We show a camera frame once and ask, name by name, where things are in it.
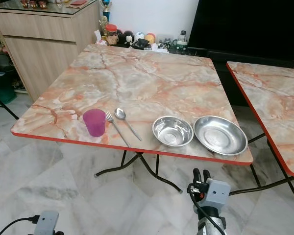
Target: black tv screen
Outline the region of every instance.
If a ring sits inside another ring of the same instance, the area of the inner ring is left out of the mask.
[[[199,0],[189,47],[294,60],[294,0]]]

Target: purple plastic cup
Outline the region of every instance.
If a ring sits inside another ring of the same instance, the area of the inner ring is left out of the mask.
[[[83,120],[91,136],[102,136],[105,129],[106,114],[100,109],[90,109],[83,114]]]

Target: fork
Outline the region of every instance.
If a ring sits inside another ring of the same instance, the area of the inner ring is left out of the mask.
[[[107,119],[107,121],[108,121],[108,122],[111,122],[111,123],[114,125],[114,127],[116,128],[116,130],[118,131],[118,133],[119,133],[120,136],[122,137],[123,141],[126,143],[127,147],[130,147],[129,143],[125,140],[125,138],[124,138],[123,135],[121,134],[120,130],[118,129],[117,125],[114,123],[114,120],[113,120],[113,118],[112,118],[110,112],[109,112],[109,111],[106,111],[105,113],[106,113],[106,119]]]

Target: metal bowl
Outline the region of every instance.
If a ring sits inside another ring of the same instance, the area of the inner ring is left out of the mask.
[[[216,116],[203,116],[194,123],[197,139],[210,151],[232,156],[243,153],[248,141],[236,124]]]
[[[161,143],[170,147],[184,146],[194,136],[190,124],[172,116],[158,118],[152,125],[152,132]]]

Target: white wall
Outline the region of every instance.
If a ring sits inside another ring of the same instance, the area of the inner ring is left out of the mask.
[[[181,30],[190,36],[198,0],[112,0],[110,23],[123,32],[154,33],[177,38]]]

